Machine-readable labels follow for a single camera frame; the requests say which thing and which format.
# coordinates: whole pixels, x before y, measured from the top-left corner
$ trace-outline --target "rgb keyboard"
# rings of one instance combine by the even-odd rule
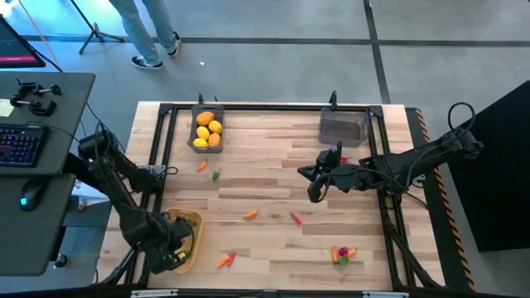
[[[0,124],[0,166],[35,167],[49,128]]]

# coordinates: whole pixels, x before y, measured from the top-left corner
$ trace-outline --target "wooden tabletop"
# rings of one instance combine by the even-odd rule
[[[159,104],[138,104],[127,150],[127,156],[138,165],[147,164]],[[412,148],[405,108],[383,105],[383,111],[391,151]],[[352,190],[345,194],[332,187],[319,204],[307,198],[309,181],[296,168],[314,164],[319,151],[330,147],[317,139],[319,120],[318,112],[225,111],[223,152],[199,155],[186,145],[190,112],[179,111],[169,162],[178,167],[179,174],[166,180],[162,210],[197,210],[205,217],[205,230],[193,268],[184,274],[151,275],[149,286],[391,289],[375,192]],[[370,156],[368,142],[357,148],[343,148],[343,155],[353,162]],[[197,173],[205,157],[208,166]],[[213,171],[219,168],[221,177],[212,181]],[[412,188],[411,192],[424,199],[422,190]],[[256,218],[242,218],[254,209],[259,209]],[[291,211],[303,219],[302,226],[292,220]],[[404,195],[402,211],[412,252],[434,280],[444,284],[427,210]],[[113,210],[98,264],[102,279],[128,250],[118,223]],[[357,248],[359,252],[347,265],[337,266],[331,261],[333,246]],[[233,266],[215,269],[219,259],[231,252],[237,252]],[[399,252],[397,259],[400,277],[406,282]]]

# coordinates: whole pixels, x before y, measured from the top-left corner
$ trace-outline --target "yellow fruit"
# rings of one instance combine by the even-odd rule
[[[215,115],[212,112],[203,112],[197,115],[197,124],[201,126],[207,126],[212,120],[214,120]]]
[[[217,147],[221,144],[221,136],[214,132],[210,135],[210,139],[208,140],[208,146],[210,147]]]
[[[212,132],[217,132],[218,134],[221,134],[223,132],[223,125],[219,123],[219,121],[212,121],[210,124],[208,124],[208,128]]]
[[[206,127],[198,127],[197,137],[200,137],[201,139],[208,141],[208,138],[210,137],[210,131]]]
[[[196,138],[195,140],[193,140],[193,146],[195,147],[207,147],[208,146],[208,142],[201,139],[201,138]]]

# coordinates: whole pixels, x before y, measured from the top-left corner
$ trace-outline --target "jeans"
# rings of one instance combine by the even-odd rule
[[[148,63],[157,65],[161,63],[157,48],[152,38],[147,33],[146,27],[142,24],[138,9],[134,0],[109,0],[114,8],[122,16],[123,28],[131,38],[132,43],[144,56]],[[163,0],[143,0],[147,12],[155,29],[158,39],[167,52],[170,53],[176,48],[176,39],[173,35],[173,28],[169,20],[169,12]]]

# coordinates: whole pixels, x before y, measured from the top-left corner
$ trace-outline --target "sneaker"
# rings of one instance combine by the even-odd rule
[[[176,48],[171,53],[167,53],[171,58],[176,57],[176,54],[179,53],[179,48],[181,47],[181,37],[178,34],[176,34],[176,32],[174,31],[173,31],[173,36],[175,37],[175,40],[176,40]]]
[[[160,62],[157,65],[152,65],[149,62],[147,62],[147,60],[141,55],[134,56],[131,59],[131,62],[132,62],[132,65],[138,68],[141,68],[141,69],[145,69],[145,70],[161,70],[164,68],[164,64],[162,62]]]

